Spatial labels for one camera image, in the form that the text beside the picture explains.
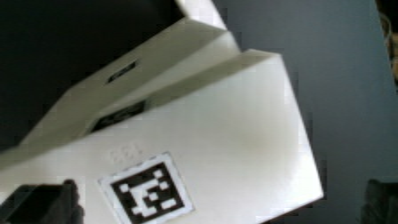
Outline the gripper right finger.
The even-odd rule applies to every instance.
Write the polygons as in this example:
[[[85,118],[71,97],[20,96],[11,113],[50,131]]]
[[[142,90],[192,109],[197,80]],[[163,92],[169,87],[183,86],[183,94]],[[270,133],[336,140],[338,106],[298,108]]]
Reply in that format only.
[[[398,183],[368,181],[361,224],[398,224]]]

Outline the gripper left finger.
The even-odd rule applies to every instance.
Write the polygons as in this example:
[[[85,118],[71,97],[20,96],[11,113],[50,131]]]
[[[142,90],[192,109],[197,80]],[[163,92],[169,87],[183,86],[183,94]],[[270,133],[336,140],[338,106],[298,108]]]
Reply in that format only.
[[[71,179],[60,184],[21,185],[0,203],[0,224],[83,224],[78,200]]]

